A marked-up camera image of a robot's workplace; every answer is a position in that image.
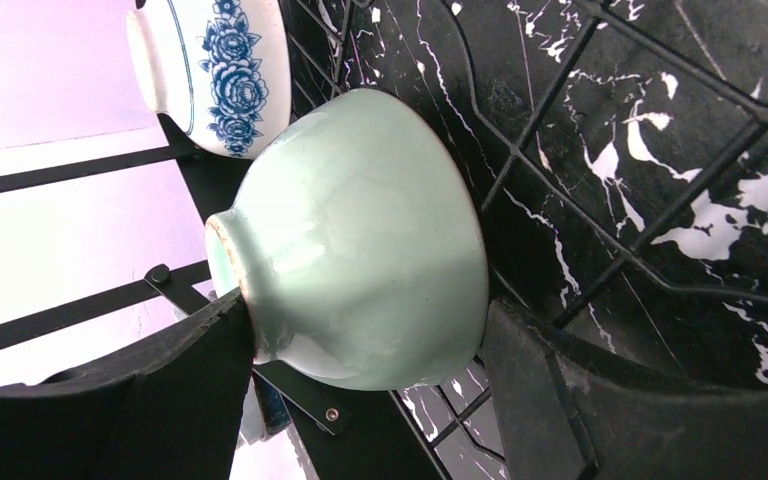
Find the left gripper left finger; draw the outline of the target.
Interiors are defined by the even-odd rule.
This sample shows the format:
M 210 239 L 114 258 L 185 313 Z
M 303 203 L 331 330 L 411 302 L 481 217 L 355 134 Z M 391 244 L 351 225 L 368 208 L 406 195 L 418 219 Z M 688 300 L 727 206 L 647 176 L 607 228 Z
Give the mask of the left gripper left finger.
M 229 293 L 37 385 L 0 387 L 0 479 L 225 479 L 254 357 Z

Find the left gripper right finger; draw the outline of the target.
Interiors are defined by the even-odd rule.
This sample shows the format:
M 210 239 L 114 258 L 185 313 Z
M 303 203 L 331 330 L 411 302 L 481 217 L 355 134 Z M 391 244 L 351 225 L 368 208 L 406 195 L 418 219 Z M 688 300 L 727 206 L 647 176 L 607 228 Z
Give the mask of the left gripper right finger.
M 480 356 L 514 479 L 768 479 L 768 391 L 660 373 L 505 299 Z

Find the pale green ceramic bowl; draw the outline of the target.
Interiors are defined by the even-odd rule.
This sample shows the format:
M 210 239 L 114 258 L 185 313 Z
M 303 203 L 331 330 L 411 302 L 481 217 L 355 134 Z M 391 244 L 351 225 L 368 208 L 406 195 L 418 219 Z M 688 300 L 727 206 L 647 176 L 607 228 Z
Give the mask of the pale green ceramic bowl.
M 324 384 L 434 385 L 481 344 L 489 279 L 470 192 L 394 95 L 344 93 L 284 130 L 205 224 L 218 295 L 241 295 L 253 362 Z

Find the black wire dish rack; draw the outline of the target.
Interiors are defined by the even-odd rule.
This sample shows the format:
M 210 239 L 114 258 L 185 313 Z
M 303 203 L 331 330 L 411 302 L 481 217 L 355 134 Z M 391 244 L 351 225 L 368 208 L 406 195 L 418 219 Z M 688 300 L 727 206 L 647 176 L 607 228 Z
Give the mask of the black wire dish rack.
M 292 87 L 284 130 L 358 88 L 418 113 L 472 197 L 488 310 L 505 299 L 660 373 L 768 391 L 768 1 L 278 2 Z M 207 221 L 284 131 L 246 160 L 210 153 L 156 115 L 166 146 L 3 175 L 0 194 L 175 160 Z M 161 264 L 1 323 L 0 351 L 155 297 L 182 321 L 225 295 L 207 257 Z M 242 419 L 267 415 L 255 394 L 264 382 L 316 479 L 495 469 L 514 479 L 484 334 L 457 375 L 395 390 L 253 362 L 235 455 Z

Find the blue white patterned bowl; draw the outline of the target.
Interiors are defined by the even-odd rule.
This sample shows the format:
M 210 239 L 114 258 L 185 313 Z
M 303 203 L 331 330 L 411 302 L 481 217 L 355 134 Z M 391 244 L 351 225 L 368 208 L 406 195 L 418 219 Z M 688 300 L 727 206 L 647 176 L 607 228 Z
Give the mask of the blue white patterned bowl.
M 147 0 L 125 15 L 144 103 L 198 147 L 255 159 L 290 122 L 277 0 Z

